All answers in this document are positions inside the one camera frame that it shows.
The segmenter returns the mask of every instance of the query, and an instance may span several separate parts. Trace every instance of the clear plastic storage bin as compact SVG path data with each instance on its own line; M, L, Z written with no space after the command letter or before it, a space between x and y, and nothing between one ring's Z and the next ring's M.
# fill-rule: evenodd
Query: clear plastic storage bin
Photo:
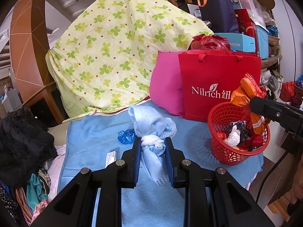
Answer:
M263 13L260 3L257 0L232 0L234 9L239 8L238 4L240 4L241 8L246 8L251 19L254 22L259 23L263 27L265 26L265 22L263 19Z

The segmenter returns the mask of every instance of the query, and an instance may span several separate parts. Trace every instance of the person's hand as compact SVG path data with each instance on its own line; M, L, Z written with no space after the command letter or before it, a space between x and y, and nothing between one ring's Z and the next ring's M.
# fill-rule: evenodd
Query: person's hand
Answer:
M303 156L298 166L298 171L294 176L294 182L290 190L290 201L291 204L295 204L297 200L303 199Z

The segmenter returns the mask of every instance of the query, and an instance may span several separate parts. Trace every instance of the crumpled white tissue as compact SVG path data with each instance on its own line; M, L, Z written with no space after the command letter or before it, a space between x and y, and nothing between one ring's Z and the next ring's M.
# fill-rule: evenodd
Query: crumpled white tissue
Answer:
M237 125L232 127L228 138L224 142L231 147L235 147L240 143L240 131L237 129Z

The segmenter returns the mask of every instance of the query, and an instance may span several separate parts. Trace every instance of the teal cloth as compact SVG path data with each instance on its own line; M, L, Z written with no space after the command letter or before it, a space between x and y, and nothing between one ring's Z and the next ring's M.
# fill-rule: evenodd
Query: teal cloth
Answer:
M48 196L43 193L43 187L40 179L36 174L32 174L31 178L27 181L26 188L26 201L27 205L35 211L36 205L38 205L42 199L48 200Z

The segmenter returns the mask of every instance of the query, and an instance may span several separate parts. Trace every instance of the navy blue tote bag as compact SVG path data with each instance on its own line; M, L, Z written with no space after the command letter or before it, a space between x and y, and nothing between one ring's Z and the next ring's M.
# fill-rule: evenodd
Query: navy blue tote bag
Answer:
M214 33L239 33L239 25L231 0L203 0L200 6L202 20L212 23Z

